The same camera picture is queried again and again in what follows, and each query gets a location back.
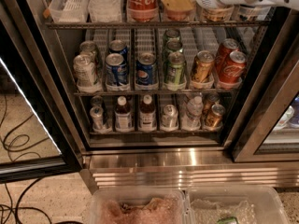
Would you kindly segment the silver can bottom left front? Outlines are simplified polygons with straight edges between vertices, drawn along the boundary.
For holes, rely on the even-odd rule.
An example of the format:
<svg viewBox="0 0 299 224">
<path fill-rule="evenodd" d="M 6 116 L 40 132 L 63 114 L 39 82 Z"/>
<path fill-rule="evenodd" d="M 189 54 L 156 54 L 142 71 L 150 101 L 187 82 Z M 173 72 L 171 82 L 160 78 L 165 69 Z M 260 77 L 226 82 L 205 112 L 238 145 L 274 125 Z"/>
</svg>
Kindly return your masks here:
<svg viewBox="0 0 299 224">
<path fill-rule="evenodd" d="M 100 105 L 93 106 L 90 115 L 93 120 L 93 127 L 96 130 L 103 130 L 107 127 L 107 119 L 104 117 L 104 110 Z"/>
</svg>

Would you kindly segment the silver can bottom left rear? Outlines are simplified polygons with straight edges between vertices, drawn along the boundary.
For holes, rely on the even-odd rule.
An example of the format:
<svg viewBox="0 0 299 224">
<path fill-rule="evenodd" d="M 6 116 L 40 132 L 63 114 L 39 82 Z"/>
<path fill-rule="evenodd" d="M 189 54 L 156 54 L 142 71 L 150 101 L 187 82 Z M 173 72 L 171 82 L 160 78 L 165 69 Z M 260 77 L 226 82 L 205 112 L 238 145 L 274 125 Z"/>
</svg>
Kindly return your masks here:
<svg viewBox="0 0 299 224">
<path fill-rule="evenodd" d="M 101 107 L 104 107 L 104 99 L 103 99 L 103 97 L 100 96 L 100 95 L 95 95 L 91 99 L 91 105 L 92 106 L 101 106 Z"/>
</svg>

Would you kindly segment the open glass fridge door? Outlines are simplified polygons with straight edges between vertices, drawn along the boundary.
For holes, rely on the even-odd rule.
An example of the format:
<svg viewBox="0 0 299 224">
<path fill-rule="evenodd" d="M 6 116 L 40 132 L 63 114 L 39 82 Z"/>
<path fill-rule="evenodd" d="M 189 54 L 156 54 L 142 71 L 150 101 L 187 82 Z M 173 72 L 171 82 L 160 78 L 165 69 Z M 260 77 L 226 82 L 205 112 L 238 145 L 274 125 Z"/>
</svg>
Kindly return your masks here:
<svg viewBox="0 0 299 224">
<path fill-rule="evenodd" d="M 0 0 L 0 183 L 77 172 L 75 140 L 37 68 L 16 0 Z"/>
</svg>

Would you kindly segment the clear bin with bubble wrap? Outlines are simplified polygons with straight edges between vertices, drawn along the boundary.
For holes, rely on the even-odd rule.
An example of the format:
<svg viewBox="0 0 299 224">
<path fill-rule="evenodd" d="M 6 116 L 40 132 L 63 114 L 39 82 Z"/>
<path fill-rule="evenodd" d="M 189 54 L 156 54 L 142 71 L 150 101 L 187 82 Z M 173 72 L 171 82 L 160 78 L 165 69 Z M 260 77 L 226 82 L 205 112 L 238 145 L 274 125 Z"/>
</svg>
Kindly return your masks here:
<svg viewBox="0 0 299 224">
<path fill-rule="evenodd" d="M 205 185 L 186 190 L 190 224 L 291 224 L 277 192 L 267 186 Z"/>
</svg>

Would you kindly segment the gold can middle shelf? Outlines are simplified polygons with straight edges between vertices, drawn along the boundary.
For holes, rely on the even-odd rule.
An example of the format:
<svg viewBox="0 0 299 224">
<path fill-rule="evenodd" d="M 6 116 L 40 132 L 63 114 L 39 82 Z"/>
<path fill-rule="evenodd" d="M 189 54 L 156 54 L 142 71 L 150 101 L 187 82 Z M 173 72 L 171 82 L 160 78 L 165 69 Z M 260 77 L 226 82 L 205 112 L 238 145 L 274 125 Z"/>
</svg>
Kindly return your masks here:
<svg viewBox="0 0 299 224">
<path fill-rule="evenodd" d="M 191 71 L 192 81 L 199 83 L 207 82 L 214 63 L 215 57 L 210 51 L 199 51 L 193 60 Z"/>
</svg>

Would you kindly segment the blue pepsi can left rear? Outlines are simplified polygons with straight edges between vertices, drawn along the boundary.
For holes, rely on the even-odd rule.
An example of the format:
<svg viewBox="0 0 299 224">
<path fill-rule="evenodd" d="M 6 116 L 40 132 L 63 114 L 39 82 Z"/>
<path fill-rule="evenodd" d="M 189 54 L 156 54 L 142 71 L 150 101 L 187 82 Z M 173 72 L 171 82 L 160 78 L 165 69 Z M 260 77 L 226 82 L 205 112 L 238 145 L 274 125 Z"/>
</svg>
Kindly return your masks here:
<svg viewBox="0 0 299 224">
<path fill-rule="evenodd" d="M 128 48 L 124 41 L 116 39 L 109 43 L 109 52 L 118 53 L 122 55 L 124 59 L 127 59 Z"/>
</svg>

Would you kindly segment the green can middle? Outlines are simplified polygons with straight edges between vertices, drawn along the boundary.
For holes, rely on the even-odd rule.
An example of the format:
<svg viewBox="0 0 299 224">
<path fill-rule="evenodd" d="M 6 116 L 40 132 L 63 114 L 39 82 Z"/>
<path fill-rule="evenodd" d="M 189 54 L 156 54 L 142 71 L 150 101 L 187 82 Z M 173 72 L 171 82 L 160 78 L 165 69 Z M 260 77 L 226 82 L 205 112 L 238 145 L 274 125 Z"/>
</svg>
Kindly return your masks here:
<svg viewBox="0 0 299 224">
<path fill-rule="evenodd" d="M 182 43 L 178 40 L 169 40 L 164 46 L 163 56 L 166 59 L 170 53 L 177 51 L 183 52 Z"/>
</svg>

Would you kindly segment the gold patterned can top shelf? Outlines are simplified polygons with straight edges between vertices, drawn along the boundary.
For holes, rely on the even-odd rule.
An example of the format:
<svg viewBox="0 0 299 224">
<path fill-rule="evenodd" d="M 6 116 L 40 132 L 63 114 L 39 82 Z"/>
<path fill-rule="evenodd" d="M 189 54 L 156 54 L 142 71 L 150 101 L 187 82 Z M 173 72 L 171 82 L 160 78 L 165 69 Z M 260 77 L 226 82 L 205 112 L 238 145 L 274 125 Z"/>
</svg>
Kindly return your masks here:
<svg viewBox="0 0 299 224">
<path fill-rule="evenodd" d="M 230 20 L 234 7 L 204 8 L 202 17 L 204 21 L 228 21 Z"/>
</svg>

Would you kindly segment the blue pepsi can middle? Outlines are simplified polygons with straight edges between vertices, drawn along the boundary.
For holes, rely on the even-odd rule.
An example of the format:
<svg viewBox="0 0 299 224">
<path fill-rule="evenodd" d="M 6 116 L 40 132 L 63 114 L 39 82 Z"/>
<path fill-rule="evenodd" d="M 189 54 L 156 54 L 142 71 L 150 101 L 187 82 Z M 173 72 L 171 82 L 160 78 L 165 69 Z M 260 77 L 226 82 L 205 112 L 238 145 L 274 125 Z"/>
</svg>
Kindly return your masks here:
<svg viewBox="0 0 299 224">
<path fill-rule="evenodd" d="M 136 83 L 138 85 L 154 85 L 157 83 L 156 58 L 150 52 L 143 52 L 136 62 Z"/>
</svg>

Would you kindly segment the white silver can front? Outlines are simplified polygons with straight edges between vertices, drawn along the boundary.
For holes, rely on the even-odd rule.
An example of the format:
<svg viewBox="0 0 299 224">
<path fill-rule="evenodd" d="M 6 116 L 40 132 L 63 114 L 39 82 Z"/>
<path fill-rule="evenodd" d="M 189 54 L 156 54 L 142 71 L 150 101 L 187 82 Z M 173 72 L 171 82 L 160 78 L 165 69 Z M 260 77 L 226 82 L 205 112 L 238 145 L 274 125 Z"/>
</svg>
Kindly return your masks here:
<svg viewBox="0 0 299 224">
<path fill-rule="evenodd" d="M 74 70 L 80 87 L 91 87 L 98 83 L 96 66 L 88 54 L 79 54 L 74 58 Z"/>
</svg>

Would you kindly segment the red coke can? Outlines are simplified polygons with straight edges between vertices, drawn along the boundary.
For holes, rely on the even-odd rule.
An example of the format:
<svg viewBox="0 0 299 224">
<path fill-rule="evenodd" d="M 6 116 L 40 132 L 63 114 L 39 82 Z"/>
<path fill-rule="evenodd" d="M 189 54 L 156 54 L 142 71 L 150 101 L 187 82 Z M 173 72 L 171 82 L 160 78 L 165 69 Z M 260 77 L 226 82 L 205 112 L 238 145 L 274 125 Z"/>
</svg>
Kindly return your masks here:
<svg viewBox="0 0 299 224">
<path fill-rule="evenodd" d="M 157 0 L 127 0 L 127 8 L 135 21 L 151 21 L 155 17 Z"/>
<path fill-rule="evenodd" d="M 225 58 L 235 50 L 239 50 L 239 43 L 232 38 L 226 38 L 220 43 L 215 58 L 215 68 L 217 73 L 221 71 Z"/>
<path fill-rule="evenodd" d="M 167 10 L 164 7 L 164 11 L 166 13 L 166 16 L 169 20 L 172 21 L 183 21 L 185 20 L 192 11 L 194 11 L 194 9 L 189 10 L 189 11 L 171 11 L 171 10 Z"/>
<path fill-rule="evenodd" d="M 222 65 L 219 80 L 224 83 L 236 83 L 247 65 L 247 57 L 241 51 L 232 51 Z"/>
</svg>

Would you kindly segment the brown juice bottle left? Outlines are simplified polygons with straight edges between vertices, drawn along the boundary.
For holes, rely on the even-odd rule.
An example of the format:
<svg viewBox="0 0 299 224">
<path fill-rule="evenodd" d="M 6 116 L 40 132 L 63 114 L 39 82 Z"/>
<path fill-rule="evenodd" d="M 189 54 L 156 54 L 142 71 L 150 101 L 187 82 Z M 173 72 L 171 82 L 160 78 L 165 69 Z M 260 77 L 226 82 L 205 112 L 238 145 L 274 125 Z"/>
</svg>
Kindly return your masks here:
<svg viewBox="0 0 299 224">
<path fill-rule="evenodd" d="M 120 96 L 117 100 L 115 118 L 118 129 L 128 130 L 133 127 L 131 107 L 125 96 Z"/>
</svg>

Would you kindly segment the red coke can front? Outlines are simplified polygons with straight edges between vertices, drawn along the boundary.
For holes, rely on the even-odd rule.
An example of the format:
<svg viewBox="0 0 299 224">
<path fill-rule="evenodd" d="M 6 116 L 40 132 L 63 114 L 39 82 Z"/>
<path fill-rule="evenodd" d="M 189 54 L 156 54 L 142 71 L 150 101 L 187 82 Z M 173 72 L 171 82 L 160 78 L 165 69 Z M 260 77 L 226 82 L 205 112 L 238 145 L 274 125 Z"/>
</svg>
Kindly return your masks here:
<svg viewBox="0 0 299 224">
<path fill-rule="evenodd" d="M 241 51 L 232 51 L 222 65 L 219 80 L 224 83 L 236 83 L 247 65 L 247 57 Z"/>
</svg>

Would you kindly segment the blue orange can top shelf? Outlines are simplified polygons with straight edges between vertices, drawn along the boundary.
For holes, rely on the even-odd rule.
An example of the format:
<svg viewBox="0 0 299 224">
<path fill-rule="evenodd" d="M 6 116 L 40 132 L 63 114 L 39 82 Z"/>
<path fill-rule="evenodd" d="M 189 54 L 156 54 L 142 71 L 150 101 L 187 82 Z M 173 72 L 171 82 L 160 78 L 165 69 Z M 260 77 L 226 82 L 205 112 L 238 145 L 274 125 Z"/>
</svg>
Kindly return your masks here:
<svg viewBox="0 0 299 224">
<path fill-rule="evenodd" d="M 236 12 L 236 19 L 238 21 L 262 21 L 267 16 L 270 7 L 251 7 L 240 5 Z"/>
</svg>

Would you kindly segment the brown juice bottle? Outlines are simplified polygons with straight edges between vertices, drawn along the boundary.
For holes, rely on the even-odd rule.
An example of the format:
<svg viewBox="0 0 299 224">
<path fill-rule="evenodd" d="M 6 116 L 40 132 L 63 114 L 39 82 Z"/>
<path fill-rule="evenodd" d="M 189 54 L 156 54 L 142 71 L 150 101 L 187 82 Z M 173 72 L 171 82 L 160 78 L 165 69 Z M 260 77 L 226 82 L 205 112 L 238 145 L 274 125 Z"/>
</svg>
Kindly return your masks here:
<svg viewBox="0 0 299 224">
<path fill-rule="evenodd" d="M 133 127 L 131 107 L 125 96 L 120 96 L 117 100 L 115 118 L 118 129 L 128 130 Z"/>
<path fill-rule="evenodd" d="M 151 132 L 156 129 L 156 108 L 150 95 L 144 95 L 139 107 L 139 128 Z"/>
</svg>

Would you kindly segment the white silver can rear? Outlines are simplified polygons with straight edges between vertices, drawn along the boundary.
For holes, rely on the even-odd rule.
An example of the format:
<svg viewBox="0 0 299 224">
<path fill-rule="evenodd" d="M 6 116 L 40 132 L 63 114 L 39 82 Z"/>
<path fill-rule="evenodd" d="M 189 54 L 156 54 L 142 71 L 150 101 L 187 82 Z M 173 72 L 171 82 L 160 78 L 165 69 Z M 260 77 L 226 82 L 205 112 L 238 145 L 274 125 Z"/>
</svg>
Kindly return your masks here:
<svg viewBox="0 0 299 224">
<path fill-rule="evenodd" d="M 90 54 L 96 65 L 101 65 L 100 52 L 97 45 L 91 41 L 84 41 L 79 45 L 79 51 L 84 54 Z"/>
</svg>

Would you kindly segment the clear water bottle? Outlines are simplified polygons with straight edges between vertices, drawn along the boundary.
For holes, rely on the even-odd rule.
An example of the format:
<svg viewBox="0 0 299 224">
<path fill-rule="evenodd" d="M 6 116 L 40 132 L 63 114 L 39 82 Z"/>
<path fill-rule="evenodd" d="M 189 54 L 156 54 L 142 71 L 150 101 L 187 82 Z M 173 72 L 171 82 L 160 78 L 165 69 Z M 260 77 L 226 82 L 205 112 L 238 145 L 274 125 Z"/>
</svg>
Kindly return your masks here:
<svg viewBox="0 0 299 224">
<path fill-rule="evenodd" d="M 203 111 L 203 101 L 201 96 L 195 96 L 186 104 L 184 116 L 184 129 L 189 131 L 200 128 L 200 120 Z"/>
</svg>

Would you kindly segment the gold can bottom front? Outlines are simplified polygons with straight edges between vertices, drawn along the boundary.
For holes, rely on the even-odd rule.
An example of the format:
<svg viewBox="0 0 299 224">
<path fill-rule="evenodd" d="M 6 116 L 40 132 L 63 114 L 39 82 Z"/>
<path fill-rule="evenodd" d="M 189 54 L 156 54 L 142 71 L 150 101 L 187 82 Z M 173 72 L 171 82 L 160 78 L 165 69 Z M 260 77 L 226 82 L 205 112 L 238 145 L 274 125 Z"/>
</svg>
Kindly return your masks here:
<svg viewBox="0 0 299 224">
<path fill-rule="evenodd" d="M 205 125 L 215 128 L 220 125 L 225 114 L 225 107 L 220 104 L 214 104 L 207 112 Z"/>
</svg>

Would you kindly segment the blue pepsi can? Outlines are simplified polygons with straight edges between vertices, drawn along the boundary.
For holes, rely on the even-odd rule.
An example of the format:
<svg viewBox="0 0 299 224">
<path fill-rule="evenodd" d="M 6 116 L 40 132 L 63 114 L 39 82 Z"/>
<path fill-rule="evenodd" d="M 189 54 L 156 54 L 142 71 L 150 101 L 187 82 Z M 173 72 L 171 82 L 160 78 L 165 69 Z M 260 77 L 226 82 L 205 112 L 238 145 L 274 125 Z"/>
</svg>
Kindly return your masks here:
<svg viewBox="0 0 299 224">
<path fill-rule="evenodd" d="M 116 39 L 109 43 L 109 52 L 118 53 L 122 55 L 124 59 L 127 59 L 128 48 L 124 41 Z"/>
<path fill-rule="evenodd" d="M 138 85 L 154 85 L 157 83 L 156 58 L 150 52 L 143 52 L 136 62 L 136 83 Z"/>
<path fill-rule="evenodd" d="M 107 83 L 111 86 L 128 84 L 128 66 L 123 56 L 111 53 L 106 57 Z"/>
</svg>

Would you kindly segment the blue pepsi can left front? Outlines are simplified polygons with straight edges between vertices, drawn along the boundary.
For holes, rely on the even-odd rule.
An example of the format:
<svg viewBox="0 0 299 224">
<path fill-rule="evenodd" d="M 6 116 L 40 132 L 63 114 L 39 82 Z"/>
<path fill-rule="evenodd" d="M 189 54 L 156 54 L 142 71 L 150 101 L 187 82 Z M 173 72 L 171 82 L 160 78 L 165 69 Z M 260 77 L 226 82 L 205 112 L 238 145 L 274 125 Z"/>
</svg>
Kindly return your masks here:
<svg viewBox="0 0 299 224">
<path fill-rule="evenodd" d="M 106 57 L 107 83 L 111 86 L 128 84 L 128 66 L 123 56 L 111 53 Z"/>
</svg>

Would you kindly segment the white silver can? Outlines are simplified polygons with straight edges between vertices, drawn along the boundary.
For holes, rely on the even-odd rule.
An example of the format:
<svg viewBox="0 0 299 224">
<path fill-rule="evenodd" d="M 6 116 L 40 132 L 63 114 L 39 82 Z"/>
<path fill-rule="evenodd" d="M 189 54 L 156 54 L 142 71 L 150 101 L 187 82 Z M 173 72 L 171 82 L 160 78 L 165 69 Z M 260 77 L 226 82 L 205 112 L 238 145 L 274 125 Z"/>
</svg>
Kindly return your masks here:
<svg viewBox="0 0 299 224">
<path fill-rule="evenodd" d="M 96 66 L 88 54 L 79 54 L 74 58 L 74 70 L 80 87 L 91 87 L 98 83 Z"/>
<path fill-rule="evenodd" d="M 97 45 L 91 41 L 84 41 L 79 45 L 79 51 L 84 54 L 90 54 L 96 65 L 101 65 L 100 52 Z"/>
</svg>

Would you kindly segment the silver can bottom middle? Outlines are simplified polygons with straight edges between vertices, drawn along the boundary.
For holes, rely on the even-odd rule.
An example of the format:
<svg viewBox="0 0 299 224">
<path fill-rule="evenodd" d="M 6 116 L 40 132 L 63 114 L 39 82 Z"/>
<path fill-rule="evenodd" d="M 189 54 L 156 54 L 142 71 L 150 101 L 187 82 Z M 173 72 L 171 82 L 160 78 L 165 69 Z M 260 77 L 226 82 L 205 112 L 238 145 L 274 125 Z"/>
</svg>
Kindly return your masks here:
<svg viewBox="0 0 299 224">
<path fill-rule="evenodd" d="M 162 125 L 165 128 L 173 129 L 178 124 L 178 111 L 174 105 L 166 105 L 162 114 Z"/>
</svg>

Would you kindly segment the brown juice bottle right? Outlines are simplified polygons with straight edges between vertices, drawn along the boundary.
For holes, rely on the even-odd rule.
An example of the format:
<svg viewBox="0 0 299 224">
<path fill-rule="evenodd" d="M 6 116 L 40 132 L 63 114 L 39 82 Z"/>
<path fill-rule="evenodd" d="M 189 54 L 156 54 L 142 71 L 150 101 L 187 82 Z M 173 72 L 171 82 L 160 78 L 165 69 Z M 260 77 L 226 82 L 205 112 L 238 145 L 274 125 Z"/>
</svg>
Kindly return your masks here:
<svg viewBox="0 0 299 224">
<path fill-rule="evenodd" d="M 139 128 L 151 132 L 156 129 L 156 108 L 150 95 L 144 95 L 139 107 Z"/>
</svg>

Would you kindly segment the green can front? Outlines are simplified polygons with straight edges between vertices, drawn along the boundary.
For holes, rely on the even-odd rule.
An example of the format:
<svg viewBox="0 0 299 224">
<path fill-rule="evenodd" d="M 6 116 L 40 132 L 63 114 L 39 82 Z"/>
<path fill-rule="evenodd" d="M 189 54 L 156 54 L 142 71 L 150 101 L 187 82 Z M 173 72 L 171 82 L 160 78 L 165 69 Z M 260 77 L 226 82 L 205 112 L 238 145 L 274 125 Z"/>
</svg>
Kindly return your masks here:
<svg viewBox="0 0 299 224">
<path fill-rule="evenodd" d="M 164 82 L 173 85 L 181 84 L 183 82 L 185 66 L 185 56 L 181 52 L 170 53 L 165 64 Z"/>
</svg>

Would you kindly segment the green can rear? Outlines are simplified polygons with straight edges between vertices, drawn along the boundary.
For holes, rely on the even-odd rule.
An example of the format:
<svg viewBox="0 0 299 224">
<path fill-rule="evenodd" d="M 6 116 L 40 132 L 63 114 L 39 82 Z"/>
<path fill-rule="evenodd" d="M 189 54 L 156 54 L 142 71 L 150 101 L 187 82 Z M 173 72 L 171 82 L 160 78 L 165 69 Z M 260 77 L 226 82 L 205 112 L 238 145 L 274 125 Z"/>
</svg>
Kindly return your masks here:
<svg viewBox="0 0 299 224">
<path fill-rule="evenodd" d="M 166 44 L 170 40 L 180 40 L 180 30 L 179 29 L 166 29 L 164 31 L 163 42 Z"/>
</svg>

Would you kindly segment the gold can bottom rear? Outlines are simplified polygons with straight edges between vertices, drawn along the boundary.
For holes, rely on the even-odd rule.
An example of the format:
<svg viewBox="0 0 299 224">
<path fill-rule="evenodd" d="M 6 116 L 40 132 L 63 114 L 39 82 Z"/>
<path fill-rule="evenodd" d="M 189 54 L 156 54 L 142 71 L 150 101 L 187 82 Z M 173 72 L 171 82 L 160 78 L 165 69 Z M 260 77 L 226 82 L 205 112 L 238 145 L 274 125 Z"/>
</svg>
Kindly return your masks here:
<svg viewBox="0 0 299 224">
<path fill-rule="evenodd" d="M 211 92 L 205 96 L 204 99 L 204 107 L 203 107 L 203 115 L 205 116 L 209 109 L 220 102 L 220 96 L 216 92 Z"/>
</svg>

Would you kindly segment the right glass fridge door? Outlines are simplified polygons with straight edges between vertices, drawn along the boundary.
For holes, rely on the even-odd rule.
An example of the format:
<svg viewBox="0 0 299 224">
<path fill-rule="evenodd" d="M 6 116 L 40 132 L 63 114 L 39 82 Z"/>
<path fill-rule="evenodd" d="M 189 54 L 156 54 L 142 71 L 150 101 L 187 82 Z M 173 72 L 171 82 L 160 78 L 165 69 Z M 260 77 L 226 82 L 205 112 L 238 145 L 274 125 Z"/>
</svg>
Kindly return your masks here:
<svg viewBox="0 0 299 224">
<path fill-rule="evenodd" d="M 261 86 L 233 157 L 236 162 L 299 158 L 299 11 L 279 8 L 286 20 L 265 60 Z"/>
</svg>

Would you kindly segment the empty clear tray top shelf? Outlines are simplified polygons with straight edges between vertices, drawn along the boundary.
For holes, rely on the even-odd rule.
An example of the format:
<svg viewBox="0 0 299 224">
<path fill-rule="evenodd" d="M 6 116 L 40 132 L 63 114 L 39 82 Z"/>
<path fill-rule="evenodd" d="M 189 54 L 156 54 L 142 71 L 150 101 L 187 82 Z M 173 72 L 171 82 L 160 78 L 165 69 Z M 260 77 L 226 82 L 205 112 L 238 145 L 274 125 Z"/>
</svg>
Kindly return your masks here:
<svg viewBox="0 0 299 224">
<path fill-rule="evenodd" d="M 51 0 L 50 15 L 55 23 L 85 22 L 89 0 Z"/>
</svg>

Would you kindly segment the clear bin with pink wrap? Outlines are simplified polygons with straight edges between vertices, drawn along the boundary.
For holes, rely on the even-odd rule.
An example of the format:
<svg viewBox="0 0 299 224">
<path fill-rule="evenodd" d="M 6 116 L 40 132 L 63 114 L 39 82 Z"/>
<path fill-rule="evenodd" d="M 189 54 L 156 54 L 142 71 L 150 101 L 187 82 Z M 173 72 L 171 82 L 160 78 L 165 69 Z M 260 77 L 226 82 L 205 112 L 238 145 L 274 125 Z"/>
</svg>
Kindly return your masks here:
<svg viewBox="0 0 299 224">
<path fill-rule="evenodd" d="M 92 197 L 88 224 L 187 224 L 179 189 L 114 187 Z"/>
</svg>

